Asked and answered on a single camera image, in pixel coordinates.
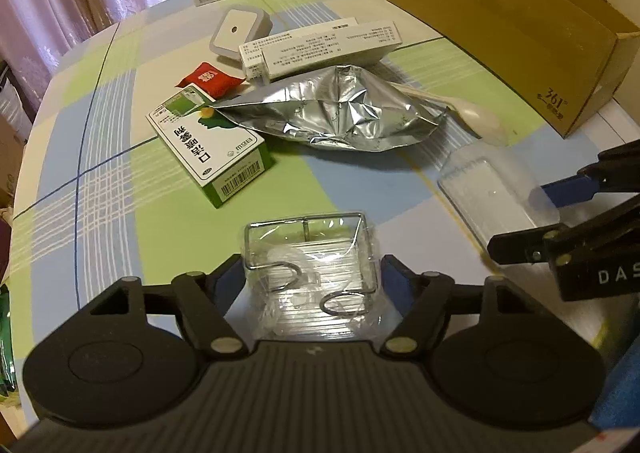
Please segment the wire rack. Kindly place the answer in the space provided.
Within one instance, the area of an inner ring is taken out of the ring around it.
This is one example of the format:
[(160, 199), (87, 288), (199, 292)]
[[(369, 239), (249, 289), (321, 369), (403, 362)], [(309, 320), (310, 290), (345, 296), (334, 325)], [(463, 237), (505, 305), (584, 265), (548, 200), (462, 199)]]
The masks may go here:
[(255, 339), (376, 341), (388, 302), (361, 211), (250, 222), (242, 260)]

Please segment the green white spray box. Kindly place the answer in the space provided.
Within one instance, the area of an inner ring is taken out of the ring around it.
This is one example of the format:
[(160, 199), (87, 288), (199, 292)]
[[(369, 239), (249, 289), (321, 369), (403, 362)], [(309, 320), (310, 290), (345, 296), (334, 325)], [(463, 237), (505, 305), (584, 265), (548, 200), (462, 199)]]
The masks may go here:
[(274, 165), (265, 139), (224, 117), (195, 84), (153, 108), (146, 120), (217, 208)]

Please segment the white medicine tablet box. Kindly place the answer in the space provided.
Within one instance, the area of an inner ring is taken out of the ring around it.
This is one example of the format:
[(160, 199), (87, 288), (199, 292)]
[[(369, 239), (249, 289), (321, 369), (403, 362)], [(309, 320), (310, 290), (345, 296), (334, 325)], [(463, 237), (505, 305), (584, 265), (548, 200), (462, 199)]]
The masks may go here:
[(263, 48), (262, 78), (273, 82), (333, 65), (373, 65), (401, 45), (391, 20), (317, 32)]

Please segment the clear plastic lidded container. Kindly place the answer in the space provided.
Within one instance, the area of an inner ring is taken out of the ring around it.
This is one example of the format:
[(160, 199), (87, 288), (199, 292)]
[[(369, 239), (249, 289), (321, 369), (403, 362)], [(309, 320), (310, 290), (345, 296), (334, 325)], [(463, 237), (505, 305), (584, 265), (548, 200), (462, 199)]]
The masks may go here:
[(505, 147), (475, 142), (454, 150), (437, 183), (482, 247), (497, 234), (560, 221), (538, 181)]

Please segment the white plastic spoon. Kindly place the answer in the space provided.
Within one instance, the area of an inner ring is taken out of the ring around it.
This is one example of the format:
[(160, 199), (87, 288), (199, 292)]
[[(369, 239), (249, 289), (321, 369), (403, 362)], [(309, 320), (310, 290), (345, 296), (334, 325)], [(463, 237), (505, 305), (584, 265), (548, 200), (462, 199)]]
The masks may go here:
[(411, 96), (430, 101), (434, 104), (447, 107), (456, 116), (469, 132), (474, 133), (478, 139), (495, 146), (506, 146), (508, 144), (508, 134), (502, 127), (499, 117), (490, 109), (478, 104), (463, 100), (463, 98), (451, 98), (426, 92), (421, 89), (406, 86), (396, 82), (390, 82), (398, 91)]

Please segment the brown cardboard box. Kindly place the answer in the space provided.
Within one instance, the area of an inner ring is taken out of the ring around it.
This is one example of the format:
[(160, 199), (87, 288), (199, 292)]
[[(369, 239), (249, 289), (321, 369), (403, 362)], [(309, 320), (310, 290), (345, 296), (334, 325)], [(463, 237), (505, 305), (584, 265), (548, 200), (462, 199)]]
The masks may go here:
[(567, 136), (613, 98), (639, 28), (605, 0), (387, 0), (482, 63)]

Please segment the checked tablecloth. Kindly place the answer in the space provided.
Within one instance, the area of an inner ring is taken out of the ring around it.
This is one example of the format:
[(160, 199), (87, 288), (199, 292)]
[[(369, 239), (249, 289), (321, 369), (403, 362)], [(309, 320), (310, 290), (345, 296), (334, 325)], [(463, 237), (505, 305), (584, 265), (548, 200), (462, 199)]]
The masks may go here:
[(318, 150), (245, 135), (196, 110), (165, 136), (149, 113), (198, 65), (220, 66), (213, 30), (229, 12), (266, 12), (275, 31), (392, 22), (401, 48), (378, 73), (499, 117), (513, 158), (551, 182), (634, 141), (610, 103), (562, 138), (484, 67), (387, 0), (169, 0), (107, 28), (63, 58), (28, 140), (14, 200), (9, 292), (13, 355), (30, 350), (122, 277), (165, 284), (240, 251), (247, 223), (361, 211), (378, 249), (461, 283), (491, 272), (480, 244), (439, 191), (449, 153), (470, 142), (452, 119), (423, 144), (384, 153)]

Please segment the silver foil bag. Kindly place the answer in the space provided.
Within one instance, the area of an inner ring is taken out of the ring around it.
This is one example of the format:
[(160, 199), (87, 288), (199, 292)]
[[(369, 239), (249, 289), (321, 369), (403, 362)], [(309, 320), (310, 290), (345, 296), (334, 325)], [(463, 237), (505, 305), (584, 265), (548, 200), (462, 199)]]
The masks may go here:
[(372, 72), (335, 65), (284, 78), (221, 102), (238, 126), (322, 150), (381, 153), (426, 141), (447, 109), (413, 98)]

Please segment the green tissue pack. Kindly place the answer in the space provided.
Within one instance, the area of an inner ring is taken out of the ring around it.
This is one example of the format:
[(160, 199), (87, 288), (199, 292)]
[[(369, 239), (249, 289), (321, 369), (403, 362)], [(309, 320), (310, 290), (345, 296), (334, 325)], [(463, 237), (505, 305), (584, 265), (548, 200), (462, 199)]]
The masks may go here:
[(12, 347), (10, 293), (4, 284), (1, 285), (0, 310), (1, 403), (12, 405), (18, 401), (18, 384)]

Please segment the red snack packet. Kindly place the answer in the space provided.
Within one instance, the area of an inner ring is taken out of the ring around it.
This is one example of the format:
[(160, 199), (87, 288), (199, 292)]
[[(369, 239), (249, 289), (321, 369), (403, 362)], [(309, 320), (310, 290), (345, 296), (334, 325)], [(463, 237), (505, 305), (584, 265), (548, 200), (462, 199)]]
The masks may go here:
[(177, 84), (177, 88), (184, 88), (189, 84), (195, 84), (215, 100), (223, 98), (229, 92), (238, 89), (245, 81), (228, 75), (210, 63), (203, 62), (189, 75), (183, 77)]

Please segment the white square night light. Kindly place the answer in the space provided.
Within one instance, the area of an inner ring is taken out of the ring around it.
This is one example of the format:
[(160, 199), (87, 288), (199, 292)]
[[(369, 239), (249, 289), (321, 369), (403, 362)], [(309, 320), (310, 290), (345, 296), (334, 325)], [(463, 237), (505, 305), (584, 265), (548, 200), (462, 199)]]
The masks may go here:
[(252, 6), (233, 5), (226, 9), (218, 22), (209, 49), (232, 61), (241, 61), (240, 46), (267, 37), (272, 29), (270, 15)]

